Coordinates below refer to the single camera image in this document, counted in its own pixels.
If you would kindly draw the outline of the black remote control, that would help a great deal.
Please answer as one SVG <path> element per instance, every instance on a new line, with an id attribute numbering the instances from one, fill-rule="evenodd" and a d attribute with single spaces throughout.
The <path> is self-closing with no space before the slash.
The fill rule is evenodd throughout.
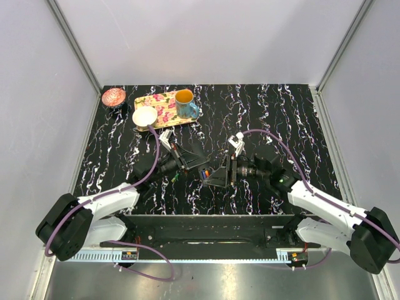
<path id="1" fill-rule="evenodd" d="M 215 172 L 205 167 L 200 167 L 199 176 L 202 183 L 206 186 L 217 186 L 219 178 L 215 176 Z"/>

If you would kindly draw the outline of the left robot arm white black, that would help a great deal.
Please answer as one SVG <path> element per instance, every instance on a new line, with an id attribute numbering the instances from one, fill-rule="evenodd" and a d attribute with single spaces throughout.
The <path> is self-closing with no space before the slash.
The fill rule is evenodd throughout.
<path id="1" fill-rule="evenodd" d="M 36 228 L 45 255 L 67 261 L 82 247 L 115 240 L 128 247 L 135 232 L 121 217 L 122 209 L 135 206 L 150 195 L 153 182 L 171 173 L 189 172 L 207 163 L 203 148 L 193 144 L 190 150 L 173 144 L 164 157 L 146 156 L 133 166 L 132 174 L 120 185 L 92 196 L 63 194 Z"/>

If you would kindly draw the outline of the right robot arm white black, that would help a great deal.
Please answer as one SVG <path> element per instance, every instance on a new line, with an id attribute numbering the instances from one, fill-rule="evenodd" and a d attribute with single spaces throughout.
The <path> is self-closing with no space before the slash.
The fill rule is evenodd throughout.
<path id="1" fill-rule="evenodd" d="M 310 217 L 295 217 L 284 232 L 286 244 L 293 248 L 304 242 L 327 246 L 347 254 L 363 270 L 379 274 L 399 242 L 382 209 L 368 211 L 305 185 L 276 154 L 258 151 L 252 158 L 227 155 L 215 171 L 202 167 L 199 173 L 206 185 L 221 188 L 235 185 L 240 178 L 257 179 L 273 196 L 323 219 L 317 222 Z"/>

